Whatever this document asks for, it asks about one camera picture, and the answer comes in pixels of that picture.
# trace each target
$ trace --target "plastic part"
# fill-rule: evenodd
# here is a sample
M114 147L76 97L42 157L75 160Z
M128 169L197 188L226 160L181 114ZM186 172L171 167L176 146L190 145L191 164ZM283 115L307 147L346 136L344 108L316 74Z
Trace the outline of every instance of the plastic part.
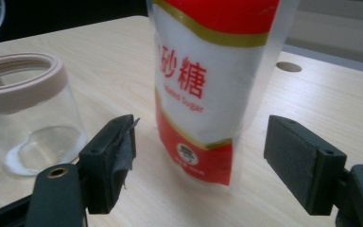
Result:
M336 226L363 226L363 165L353 166L347 179L343 194L347 196L337 204Z
M272 115L264 157L309 215L330 215L343 152L301 124Z
M109 214L136 156L133 115L110 121L79 154L90 214Z
M52 166L38 175L25 227L87 226L78 168Z

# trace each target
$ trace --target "chinese characters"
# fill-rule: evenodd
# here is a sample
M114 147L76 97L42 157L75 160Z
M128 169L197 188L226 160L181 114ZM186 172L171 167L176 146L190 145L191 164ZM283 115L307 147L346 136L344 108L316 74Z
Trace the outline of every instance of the chinese characters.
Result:
M178 67L178 58L175 50L169 50L167 46L160 47L161 61L160 69L166 78L175 75ZM178 72L178 83L181 90L189 95L202 98L202 91L206 81L207 70L199 62L191 62L188 57L183 58Z

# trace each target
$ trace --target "screw hole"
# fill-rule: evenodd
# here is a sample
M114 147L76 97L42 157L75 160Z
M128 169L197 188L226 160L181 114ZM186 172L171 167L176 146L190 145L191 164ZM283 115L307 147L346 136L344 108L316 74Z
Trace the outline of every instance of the screw hole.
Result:
M59 168L55 168L52 169L51 171L49 171L48 173L48 178L59 178L62 177L63 175L65 175L67 172L69 171L68 168L65 167L59 167Z
M298 73L302 71L302 68L295 63L286 62L286 61L279 61L276 63L276 66L286 72L290 73Z
M325 152L326 154L329 154L329 155L333 155L333 154L335 154L332 150L329 150L329 149L325 150L324 152Z

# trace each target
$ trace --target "table surface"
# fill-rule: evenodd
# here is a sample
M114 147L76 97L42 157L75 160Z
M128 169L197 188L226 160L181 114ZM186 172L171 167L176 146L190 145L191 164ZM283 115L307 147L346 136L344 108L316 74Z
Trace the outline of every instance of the table surface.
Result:
M335 226L310 217L277 177L263 150L268 116L294 119L348 155L346 168L363 164L363 72L281 53L279 61L302 71L275 68L262 104L243 136L237 192L209 190L173 165L155 122L153 27L130 17L0 43L0 55L44 52L59 56L83 124L92 138L110 119L141 118L137 158L112 212L88 216L90 226ZM0 170L0 207L32 192L34 178Z

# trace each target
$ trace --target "plastic bag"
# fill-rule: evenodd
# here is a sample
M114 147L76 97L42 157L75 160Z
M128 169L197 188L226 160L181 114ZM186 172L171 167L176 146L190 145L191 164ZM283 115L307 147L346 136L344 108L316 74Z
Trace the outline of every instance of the plastic bag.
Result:
M154 0L156 117L173 161L208 183L231 185L298 0Z

